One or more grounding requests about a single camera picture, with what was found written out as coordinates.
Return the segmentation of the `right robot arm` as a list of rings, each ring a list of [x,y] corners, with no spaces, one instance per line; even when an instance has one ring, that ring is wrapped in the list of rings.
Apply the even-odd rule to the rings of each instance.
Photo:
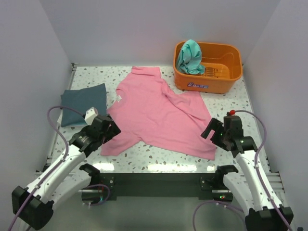
[[[230,111],[221,122],[212,118],[202,133],[214,145],[230,151],[241,167],[242,174],[234,166],[217,168],[215,185],[228,188],[245,214],[245,227],[248,231],[290,231],[294,218],[292,209],[284,206],[270,184],[254,139],[244,135],[242,121],[235,111]]]

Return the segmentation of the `pink t-shirt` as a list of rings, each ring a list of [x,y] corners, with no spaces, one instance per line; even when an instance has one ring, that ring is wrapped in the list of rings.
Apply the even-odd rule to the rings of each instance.
[[[102,146],[118,156],[142,141],[147,145],[214,160],[216,147],[201,137],[211,115],[199,92],[176,94],[158,67],[132,67],[116,88],[120,98],[107,112],[120,134]]]

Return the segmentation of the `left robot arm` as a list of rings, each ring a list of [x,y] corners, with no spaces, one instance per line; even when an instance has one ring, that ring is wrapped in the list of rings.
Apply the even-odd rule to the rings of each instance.
[[[66,142],[57,160],[26,187],[13,190],[14,221],[20,218],[38,231],[50,221],[58,203],[81,189],[99,185],[100,171],[84,160],[121,130],[109,114],[90,110],[84,118],[87,125]]]

